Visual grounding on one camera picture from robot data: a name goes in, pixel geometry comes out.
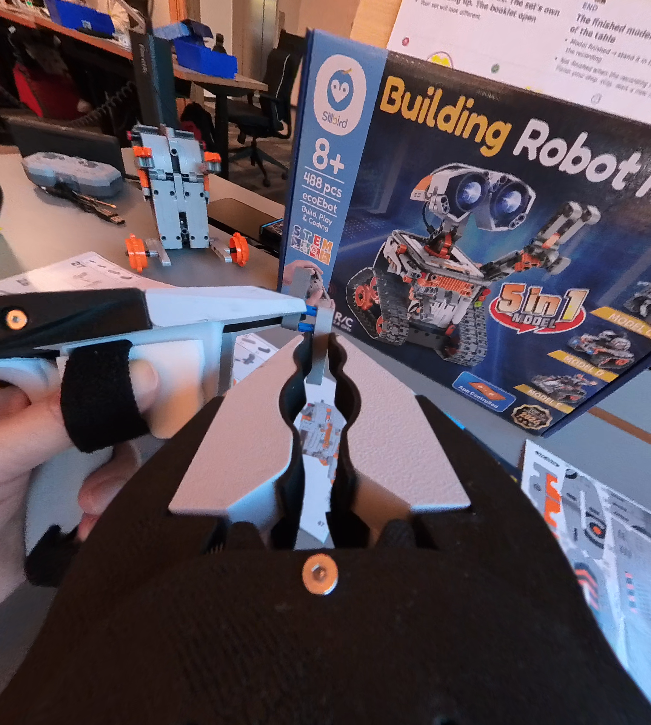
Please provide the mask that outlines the light grey holed beam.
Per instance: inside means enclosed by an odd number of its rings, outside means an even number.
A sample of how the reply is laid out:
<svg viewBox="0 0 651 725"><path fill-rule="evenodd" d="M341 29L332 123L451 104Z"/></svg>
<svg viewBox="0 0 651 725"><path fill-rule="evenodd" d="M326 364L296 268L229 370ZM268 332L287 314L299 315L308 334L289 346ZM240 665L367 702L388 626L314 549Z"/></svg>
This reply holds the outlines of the light grey holed beam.
<svg viewBox="0 0 651 725"><path fill-rule="evenodd" d="M316 386L322 384L334 314L335 308L331 304L320 304L317 307L312 333L311 369L306 377L308 384Z"/></svg>

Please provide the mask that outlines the grey toy robot model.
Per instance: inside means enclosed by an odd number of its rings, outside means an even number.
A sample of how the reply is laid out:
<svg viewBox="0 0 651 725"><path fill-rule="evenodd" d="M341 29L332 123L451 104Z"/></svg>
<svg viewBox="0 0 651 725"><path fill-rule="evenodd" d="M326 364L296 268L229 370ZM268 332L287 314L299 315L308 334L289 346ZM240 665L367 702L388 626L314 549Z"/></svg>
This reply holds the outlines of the grey toy robot model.
<svg viewBox="0 0 651 725"><path fill-rule="evenodd" d="M220 155L206 151L194 133L165 125L137 124L129 137L162 246L208 248L209 174L220 172Z"/></svg>

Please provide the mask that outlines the sticker sheet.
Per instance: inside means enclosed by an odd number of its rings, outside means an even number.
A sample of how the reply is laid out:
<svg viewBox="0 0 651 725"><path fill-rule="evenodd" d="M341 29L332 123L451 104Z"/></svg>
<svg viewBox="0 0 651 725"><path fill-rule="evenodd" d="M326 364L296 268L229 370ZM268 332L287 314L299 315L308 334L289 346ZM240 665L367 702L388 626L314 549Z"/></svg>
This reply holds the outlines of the sticker sheet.
<svg viewBox="0 0 651 725"><path fill-rule="evenodd" d="M606 639L651 701L651 512L531 441L521 485Z"/></svg>

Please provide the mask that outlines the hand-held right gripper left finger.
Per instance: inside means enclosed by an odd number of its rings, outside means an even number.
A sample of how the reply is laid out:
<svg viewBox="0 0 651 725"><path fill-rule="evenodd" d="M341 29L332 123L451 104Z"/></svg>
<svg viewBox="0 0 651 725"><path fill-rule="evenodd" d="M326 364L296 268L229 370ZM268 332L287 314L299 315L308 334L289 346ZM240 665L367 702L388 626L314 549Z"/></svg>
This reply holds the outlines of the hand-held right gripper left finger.
<svg viewBox="0 0 651 725"><path fill-rule="evenodd" d="M312 336L297 336L224 395L169 511L246 521L293 549L304 494L300 434Z"/></svg>

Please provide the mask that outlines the blue storage bin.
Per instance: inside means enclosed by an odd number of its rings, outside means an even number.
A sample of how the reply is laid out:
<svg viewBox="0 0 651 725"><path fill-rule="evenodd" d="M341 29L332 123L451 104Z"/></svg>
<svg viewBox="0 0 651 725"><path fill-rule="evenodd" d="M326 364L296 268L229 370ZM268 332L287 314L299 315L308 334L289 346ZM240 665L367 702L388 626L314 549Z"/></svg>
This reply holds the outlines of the blue storage bin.
<svg viewBox="0 0 651 725"><path fill-rule="evenodd" d="M198 21L184 20L164 25L155 28L154 35L172 43L177 62L183 68L230 80L238 72L236 57L223 49L217 50L211 29Z"/></svg>
<svg viewBox="0 0 651 725"><path fill-rule="evenodd" d="M53 22L75 31L93 31L110 38L115 33L112 18L89 6L67 1L45 1Z"/></svg>

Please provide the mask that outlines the black office chair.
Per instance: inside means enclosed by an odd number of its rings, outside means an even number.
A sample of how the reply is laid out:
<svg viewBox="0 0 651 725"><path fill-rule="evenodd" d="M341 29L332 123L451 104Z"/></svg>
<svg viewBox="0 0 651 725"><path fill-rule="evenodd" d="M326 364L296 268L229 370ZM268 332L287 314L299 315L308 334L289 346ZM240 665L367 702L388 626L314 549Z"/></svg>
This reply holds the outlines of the black office chair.
<svg viewBox="0 0 651 725"><path fill-rule="evenodd" d="M267 88L259 93L258 106L254 105L252 93L248 95L247 102L228 102L228 120L239 129L237 141L240 144L230 150L229 160L234 162L248 157L251 165L262 171L265 187L270 186L270 181L264 161L280 168L284 180L288 178L288 167L268 154L261 153L257 141L291 138L294 129L291 94L305 51L304 37L281 31L277 47L270 51L266 59L263 83Z"/></svg>

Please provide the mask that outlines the black small device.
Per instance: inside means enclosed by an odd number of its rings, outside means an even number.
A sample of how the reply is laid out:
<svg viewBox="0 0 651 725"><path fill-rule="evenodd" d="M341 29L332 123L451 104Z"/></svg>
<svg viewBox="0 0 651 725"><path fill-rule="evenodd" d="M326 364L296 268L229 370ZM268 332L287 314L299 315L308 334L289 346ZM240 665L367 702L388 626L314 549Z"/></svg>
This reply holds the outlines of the black small device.
<svg viewBox="0 0 651 725"><path fill-rule="evenodd" d="M278 258L282 245L284 219L276 219L263 224L259 229L259 243L271 255Z"/></svg>

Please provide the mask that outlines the red bag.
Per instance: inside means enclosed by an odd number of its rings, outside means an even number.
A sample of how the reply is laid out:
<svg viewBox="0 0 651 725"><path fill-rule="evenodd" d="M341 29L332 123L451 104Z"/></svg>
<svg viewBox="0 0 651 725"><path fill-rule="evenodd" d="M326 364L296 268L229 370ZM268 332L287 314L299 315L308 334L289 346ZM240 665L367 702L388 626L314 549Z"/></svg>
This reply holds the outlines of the red bag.
<svg viewBox="0 0 651 725"><path fill-rule="evenodd" d="M51 75L20 62L13 76L20 101L38 117L68 121L82 115L77 109L79 92L68 76Z"/></svg>

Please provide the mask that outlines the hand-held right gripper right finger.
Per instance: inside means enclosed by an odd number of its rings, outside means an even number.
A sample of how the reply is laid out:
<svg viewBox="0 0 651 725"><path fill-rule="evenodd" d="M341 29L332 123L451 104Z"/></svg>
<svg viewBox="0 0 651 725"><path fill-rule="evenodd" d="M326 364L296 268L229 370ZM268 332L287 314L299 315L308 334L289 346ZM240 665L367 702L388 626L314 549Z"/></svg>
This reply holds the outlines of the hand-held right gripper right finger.
<svg viewBox="0 0 651 725"><path fill-rule="evenodd" d="M328 361L345 420L328 513L333 544L365 548L389 521L469 507L411 389L342 336L331 334Z"/></svg>

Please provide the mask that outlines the open instruction booklet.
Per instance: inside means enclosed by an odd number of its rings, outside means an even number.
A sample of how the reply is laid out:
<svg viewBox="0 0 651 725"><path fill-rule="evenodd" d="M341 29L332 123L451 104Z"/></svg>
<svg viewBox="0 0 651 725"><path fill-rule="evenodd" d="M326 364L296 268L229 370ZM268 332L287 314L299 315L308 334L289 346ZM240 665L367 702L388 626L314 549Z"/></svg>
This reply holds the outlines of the open instruction booklet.
<svg viewBox="0 0 651 725"><path fill-rule="evenodd" d="M282 326L282 318L249 326L225 325L221 335L204 340L146 343L152 328L145 291L171 285L137 279L100 255L88 252L56 265L0 281L0 381L18 386L32 401L61 386L83 394L85 454L115 444L99 423L108 405L126 420L125 440L142 435L173 437L205 403L242 380L232 370L235 340L249 331ZM78 356L72 376L65 371L78 349L124 341L128 363L143 360L157 373L157 395L145 412L129 412L128 382L121 382L113 351L101 362Z"/></svg>

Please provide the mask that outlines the grey remote controller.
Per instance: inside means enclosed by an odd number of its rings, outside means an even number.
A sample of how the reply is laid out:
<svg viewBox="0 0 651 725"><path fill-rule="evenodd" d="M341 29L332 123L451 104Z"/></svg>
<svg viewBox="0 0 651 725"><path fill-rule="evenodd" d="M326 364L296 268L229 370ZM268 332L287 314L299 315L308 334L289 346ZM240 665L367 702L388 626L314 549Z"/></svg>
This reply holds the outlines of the grey remote controller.
<svg viewBox="0 0 651 725"><path fill-rule="evenodd" d="M110 199L121 192L121 172L101 162L92 162L50 151L40 151L22 159L27 178L37 186L64 184L77 193L96 199Z"/></svg>

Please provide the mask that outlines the blue toy box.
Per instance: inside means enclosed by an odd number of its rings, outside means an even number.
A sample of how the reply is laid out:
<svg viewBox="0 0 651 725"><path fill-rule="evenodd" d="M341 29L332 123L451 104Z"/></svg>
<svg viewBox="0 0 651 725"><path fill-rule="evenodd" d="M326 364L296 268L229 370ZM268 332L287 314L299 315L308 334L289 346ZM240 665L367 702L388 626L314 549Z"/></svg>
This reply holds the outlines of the blue toy box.
<svg viewBox="0 0 651 725"><path fill-rule="evenodd" d="M651 367L651 125L308 32L281 274L537 435Z"/></svg>

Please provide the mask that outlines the dark grey angled beam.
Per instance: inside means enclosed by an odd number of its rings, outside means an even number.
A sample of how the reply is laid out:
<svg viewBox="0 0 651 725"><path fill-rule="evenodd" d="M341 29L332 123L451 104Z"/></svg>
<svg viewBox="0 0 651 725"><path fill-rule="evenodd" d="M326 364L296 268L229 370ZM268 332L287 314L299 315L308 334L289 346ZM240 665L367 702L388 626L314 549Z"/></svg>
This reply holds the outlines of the dark grey angled beam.
<svg viewBox="0 0 651 725"><path fill-rule="evenodd" d="M288 295L301 299L306 303L305 311L297 314L284 315L281 325L283 328L291 331L302 333L312 333L314 331L314 317L317 314L313 305L309 302L311 297L309 290L312 286L312 280L316 277L313 267L288 266L292 272L291 282L288 286Z"/></svg>

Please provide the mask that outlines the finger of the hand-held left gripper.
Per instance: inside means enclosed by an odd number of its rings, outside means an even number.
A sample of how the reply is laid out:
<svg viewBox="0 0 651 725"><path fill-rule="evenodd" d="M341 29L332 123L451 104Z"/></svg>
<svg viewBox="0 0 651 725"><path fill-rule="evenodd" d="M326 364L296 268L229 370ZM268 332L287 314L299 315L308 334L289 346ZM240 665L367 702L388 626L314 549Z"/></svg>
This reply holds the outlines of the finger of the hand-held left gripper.
<svg viewBox="0 0 651 725"><path fill-rule="evenodd" d="M306 303L294 296L252 285L161 287L145 291L152 328L146 343L204 340L222 334L230 324L256 322L306 312Z"/></svg>

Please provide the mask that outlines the white task sheet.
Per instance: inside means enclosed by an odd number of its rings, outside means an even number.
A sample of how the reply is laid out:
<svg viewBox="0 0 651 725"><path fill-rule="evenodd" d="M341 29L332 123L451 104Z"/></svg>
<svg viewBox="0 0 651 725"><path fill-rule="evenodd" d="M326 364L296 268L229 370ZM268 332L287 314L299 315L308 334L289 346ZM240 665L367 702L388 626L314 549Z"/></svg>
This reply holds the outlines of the white task sheet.
<svg viewBox="0 0 651 725"><path fill-rule="evenodd" d="M651 124L651 1L404 1L387 48Z"/></svg>

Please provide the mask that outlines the grey desk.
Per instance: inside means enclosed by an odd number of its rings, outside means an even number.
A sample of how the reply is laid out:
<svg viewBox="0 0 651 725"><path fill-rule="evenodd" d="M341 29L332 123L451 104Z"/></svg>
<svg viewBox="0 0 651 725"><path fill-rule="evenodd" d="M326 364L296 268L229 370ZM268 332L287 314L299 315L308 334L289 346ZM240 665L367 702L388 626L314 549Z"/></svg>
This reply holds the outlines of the grey desk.
<svg viewBox="0 0 651 725"><path fill-rule="evenodd" d="M63 200L34 188L25 177L19 155L0 154L0 185L4 192L0 217L0 279L58 264L90 251L111 263L126 265L120 247L125 232L143 231L145 236L151 233L153 222L134 188L126 188L122 199L114 202L124 211L130 230L77 211ZM216 255L206 252L203 256L206 259L174 261L171 268L147 274L174 285L220 284L217 279L220 274L222 284L243 281L269 288L276 283L277 260L261 250L254 250L250 272L247 269L228 271L225 269L228 265L218 261ZM548 438L536 439L450 387L434 382L360 340L353 342L417 394L427 396L456 421L465 424L469 432L507 462L518 464L524 441L535 440L549 452L651 511L651 442L648 441L651 370L631 378ZM66 530L70 529L78 512L73 484L44 477L34 484L33 491L25 530L27 551L48 525L61 523ZM651 677L648 654L638 658L637 667L638 674Z"/></svg>

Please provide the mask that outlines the black upright panel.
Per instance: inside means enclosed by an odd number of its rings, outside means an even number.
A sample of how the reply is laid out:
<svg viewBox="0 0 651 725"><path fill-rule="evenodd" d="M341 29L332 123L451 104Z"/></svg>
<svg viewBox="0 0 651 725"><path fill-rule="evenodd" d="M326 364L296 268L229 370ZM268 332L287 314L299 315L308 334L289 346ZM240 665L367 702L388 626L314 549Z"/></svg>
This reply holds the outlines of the black upright panel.
<svg viewBox="0 0 651 725"><path fill-rule="evenodd" d="M54 152L111 165L125 174L121 146L116 137L23 117L11 118L7 123L22 157Z"/></svg>

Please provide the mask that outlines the dark grey desk column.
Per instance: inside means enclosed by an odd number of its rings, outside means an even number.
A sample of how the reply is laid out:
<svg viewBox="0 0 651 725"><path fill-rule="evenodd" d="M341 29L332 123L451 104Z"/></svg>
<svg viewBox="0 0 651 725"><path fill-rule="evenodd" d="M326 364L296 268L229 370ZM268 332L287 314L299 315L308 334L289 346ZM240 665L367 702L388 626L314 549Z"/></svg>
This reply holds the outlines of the dark grey desk column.
<svg viewBox="0 0 651 725"><path fill-rule="evenodd" d="M175 76L169 41L129 31L132 66L144 125L179 128Z"/></svg>

